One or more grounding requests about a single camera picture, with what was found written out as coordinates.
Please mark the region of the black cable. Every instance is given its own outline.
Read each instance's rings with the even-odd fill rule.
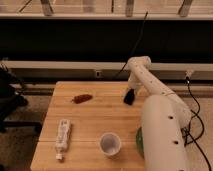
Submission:
[[[203,134],[204,134],[204,132],[205,132],[205,125],[204,125],[204,123],[203,123],[203,120],[201,119],[201,117],[197,114],[197,113],[195,113],[193,110],[191,110],[192,111],[192,113],[194,113],[194,116],[196,116],[198,119],[199,119],[199,121],[200,121],[200,123],[201,123],[201,132],[200,132],[200,134],[195,138],[195,140],[197,141],[198,139],[200,139],[202,136],[203,136]],[[187,145],[189,145],[189,144],[191,144],[191,143],[193,143],[193,140],[191,140],[191,141],[189,141],[189,142],[185,142],[185,146],[187,146]]]
[[[190,89],[190,79],[189,77],[186,77],[186,83],[187,83],[187,87],[188,87],[188,91],[189,91],[189,94],[190,96],[194,99],[194,101],[197,103],[197,106],[198,106],[198,110],[197,110],[197,114],[200,113],[200,103],[197,101],[197,99],[194,97],[194,95],[192,94],[191,92],[191,89]]]
[[[204,123],[203,123],[203,120],[202,120],[201,117],[199,116],[199,112],[200,112],[200,103],[198,102],[198,100],[194,97],[194,95],[193,95],[192,92],[191,92],[191,89],[190,89],[190,79],[189,79],[189,77],[186,77],[186,82],[187,82],[187,87],[188,87],[189,94],[190,94],[190,96],[194,99],[194,101],[196,102],[196,104],[197,104],[197,106],[198,106],[197,112],[191,110],[191,112],[192,112],[194,115],[192,116],[191,121],[190,121],[189,126],[188,126],[188,132],[190,132],[192,119],[194,119],[194,118],[196,117],[196,118],[200,121],[200,123],[201,123],[201,132],[200,132],[199,135],[195,138],[195,140],[197,141],[198,139],[200,139],[200,138],[203,136],[203,134],[204,134],[204,132],[205,132],[205,125],[204,125]],[[185,146],[187,146],[187,145],[193,143],[192,140],[188,142],[188,135],[187,135],[187,134],[184,136],[184,138],[185,138],[185,142],[184,142],[184,145],[185,145]]]
[[[28,0],[18,12],[22,12],[31,2],[32,0]]]
[[[138,39],[137,41],[135,42],[135,45],[133,46],[132,48],[132,51],[130,53],[130,57],[132,57],[135,53],[135,50],[137,49],[139,43],[141,42],[142,38],[143,38],[143,33],[144,33],[144,26],[145,26],[145,22],[146,22],[146,19],[147,19],[147,16],[148,16],[148,11],[146,12],[145,16],[144,16],[144,19],[143,19],[143,24],[142,24],[142,27],[140,29],[140,33],[139,33],[139,36],[138,36]],[[123,67],[120,69],[120,71],[117,72],[117,74],[115,74],[113,77],[112,77],[112,80],[115,80],[119,75],[120,73],[124,70],[124,68],[126,67],[127,65],[127,62],[128,60],[125,62],[125,64],[123,65]]]
[[[197,143],[196,139],[190,134],[190,132],[189,132],[187,129],[185,129],[185,132],[186,132],[186,134],[188,134],[188,135],[191,137],[192,141],[195,143],[195,145],[197,146],[197,148],[200,150],[201,154],[203,155],[203,157],[204,157],[204,159],[205,159],[205,161],[206,161],[206,163],[207,163],[207,165],[208,165],[209,171],[212,171],[211,164],[210,164],[210,162],[209,162],[209,160],[208,160],[206,154],[203,152],[202,148],[201,148],[200,145]]]

